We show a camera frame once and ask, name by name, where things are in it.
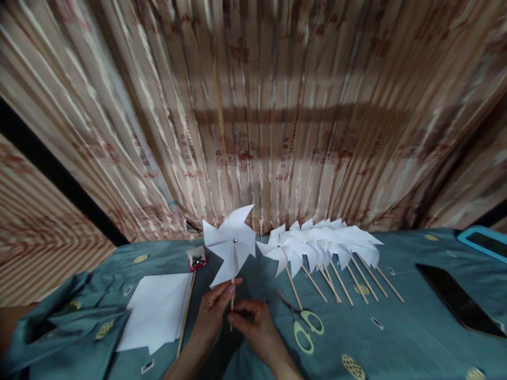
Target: blue tablet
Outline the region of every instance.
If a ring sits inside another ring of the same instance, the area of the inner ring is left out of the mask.
[[[463,244],[507,264],[507,236],[483,226],[472,226],[458,235]]]

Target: wooden stick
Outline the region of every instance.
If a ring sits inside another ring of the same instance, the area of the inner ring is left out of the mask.
[[[352,276],[352,280],[354,280],[355,285],[357,286],[357,288],[359,290],[359,293],[363,296],[364,302],[366,302],[366,304],[368,305],[368,300],[366,299],[366,297],[364,296],[363,292],[361,291],[361,287],[359,286],[358,281],[355,279],[354,272],[352,272],[352,269],[350,269],[350,267],[348,265],[347,265],[347,269],[349,270],[349,273]]]
[[[324,297],[324,295],[322,294],[321,290],[318,288],[317,284],[315,283],[315,281],[313,280],[312,276],[310,275],[310,273],[306,270],[305,266],[302,265],[301,268],[303,268],[303,270],[305,271],[306,273],[306,276],[310,279],[310,281],[312,282],[313,286],[315,287],[315,289],[317,289],[318,293],[321,295],[321,297],[324,299],[325,302],[327,302],[326,298]]]
[[[336,267],[334,266],[333,262],[331,261],[331,266],[333,267],[333,270],[334,270],[334,273],[336,274],[336,277],[338,277],[338,281],[340,282],[342,288],[343,288],[343,291],[345,292],[345,294],[347,295],[347,298],[349,299],[349,302],[352,306],[354,306],[354,303],[352,302],[352,299],[350,298],[349,296],[349,292],[347,292],[347,289],[345,288],[345,285],[343,284],[343,281],[342,279],[340,278],[340,275],[338,274],[338,271],[336,270]]]
[[[355,267],[359,271],[359,274],[363,278],[364,282],[366,282],[366,285],[368,286],[368,289],[370,289],[371,294],[373,294],[373,297],[377,300],[377,302],[379,302],[379,299],[377,298],[377,295],[375,294],[375,292],[371,288],[370,283],[368,282],[368,280],[366,279],[366,277],[363,275],[363,272],[361,271],[361,268],[359,268],[359,265],[356,263],[356,261],[354,259],[354,256],[350,256],[350,258],[352,259],[352,262],[354,263]]]
[[[396,289],[394,288],[394,286],[389,282],[389,280],[386,278],[386,276],[384,276],[384,274],[382,273],[382,271],[380,270],[379,267],[377,267],[377,270],[379,271],[379,273],[382,276],[382,278],[384,278],[384,280],[387,282],[387,284],[391,287],[392,291],[398,296],[398,298],[400,299],[400,301],[401,302],[405,302],[405,301],[403,301],[403,298],[400,296],[400,293],[398,293],[396,291]]]
[[[234,284],[234,278],[231,278],[231,284]],[[234,310],[234,295],[231,298],[231,311]],[[229,325],[229,331],[232,331],[232,325]]]
[[[333,288],[333,285],[329,282],[329,279],[327,278],[326,274],[324,273],[324,271],[322,270],[322,267],[320,265],[317,265],[318,269],[321,271],[322,273],[322,276],[324,277],[324,280],[326,280],[327,284],[329,285],[329,287],[331,288],[331,291],[333,292],[334,294],[334,299],[336,300],[336,302],[340,303],[339,300],[339,297],[338,297],[338,294],[336,294],[336,291],[334,290]]]
[[[366,270],[368,271],[368,273],[370,274],[370,276],[373,278],[373,280],[375,281],[375,283],[377,284],[377,286],[380,288],[380,290],[382,291],[382,293],[384,293],[384,296],[386,296],[387,298],[389,298],[389,296],[387,295],[386,291],[384,290],[384,288],[382,287],[381,284],[379,284],[379,282],[377,281],[377,278],[373,275],[373,273],[371,272],[370,268],[368,267],[368,264],[366,264],[363,260],[363,258],[361,257],[361,255],[358,254],[358,258],[361,259],[364,267],[366,268]]]
[[[290,276],[290,273],[289,273],[289,270],[287,269],[287,267],[285,267],[285,270],[287,271],[287,275],[289,276],[289,281],[290,281],[290,284],[292,285],[292,290],[294,290],[294,295],[296,296],[297,305],[299,306],[299,309],[302,310],[303,306],[301,306],[301,302],[299,300],[299,297],[297,296],[297,291],[296,291],[296,288],[294,287],[294,283],[292,282],[292,277]]]
[[[333,289],[334,295],[336,296],[336,300],[337,300],[339,303],[342,303],[342,300],[341,300],[341,299],[340,299],[340,297],[338,296],[338,293],[336,293],[336,289],[334,288],[333,280],[331,280],[331,275],[329,274],[329,272],[328,272],[328,270],[327,270],[327,267],[326,267],[326,266],[324,266],[324,270],[326,271],[327,278],[329,279],[329,284],[331,285],[331,288]]]
[[[178,351],[176,352],[176,357],[178,357],[181,352],[181,344],[183,343],[183,333],[185,333],[186,318],[189,315],[190,299],[192,298],[192,290],[194,289],[195,273],[196,272],[197,271],[194,271],[194,274],[192,275],[192,284],[190,285],[190,295],[189,295],[189,300],[186,303],[185,317],[183,319],[183,326],[181,327],[180,342],[178,343]]]

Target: scissor handle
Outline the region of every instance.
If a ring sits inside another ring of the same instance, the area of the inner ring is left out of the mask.
[[[308,324],[308,326],[310,327],[310,330],[312,330],[314,333],[317,333],[319,335],[322,335],[324,334],[324,324],[322,323],[321,319],[317,316],[317,314],[315,314],[313,311],[309,311],[309,310],[301,310],[301,318],[303,318],[305,320],[305,322]],[[311,322],[310,322],[310,319],[309,319],[309,316],[314,316],[318,322],[321,324],[321,327],[320,329],[317,329]]]
[[[306,349],[301,345],[301,343],[299,342],[299,338],[298,338],[297,333],[302,333],[305,336],[308,343],[310,343],[309,349]],[[306,330],[303,328],[303,326],[301,326],[301,324],[297,320],[294,321],[294,337],[296,338],[297,345],[299,346],[301,351],[303,351],[304,353],[306,353],[308,355],[313,354],[314,346],[313,346],[312,338],[310,337],[310,334],[306,332]]]

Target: curtain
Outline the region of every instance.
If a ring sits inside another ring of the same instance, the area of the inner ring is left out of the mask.
[[[39,300],[91,270],[111,242],[0,135],[0,307]]]
[[[507,197],[507,96],[479,128],[476,140],[426,214],[426,227],[465,229]],[[505,221],[492,226],[506,232]]]
[[[506,92],[506,5],[18,0],[0,94],[131,241],[251,203],[260,234],[410,228],[459,204],[457,152]],[[470,151],[489,182],[495,154]]]

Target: person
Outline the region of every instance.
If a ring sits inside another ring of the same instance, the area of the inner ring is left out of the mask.
[[[242,278],[236,278],[234,283],[224,282],[203,295],[189,342],[167,371],[164,380],[197,377],[213,348],[223,313],[236,293],[236,285],[242,282]],[[238,313],[241,311],[251,313],[253,322],[243,318]],[[234,304],[234,311],[229,312],[227,320],[245,336],[276,379],[303,378],[280,338],[265,301],[242,299]]]

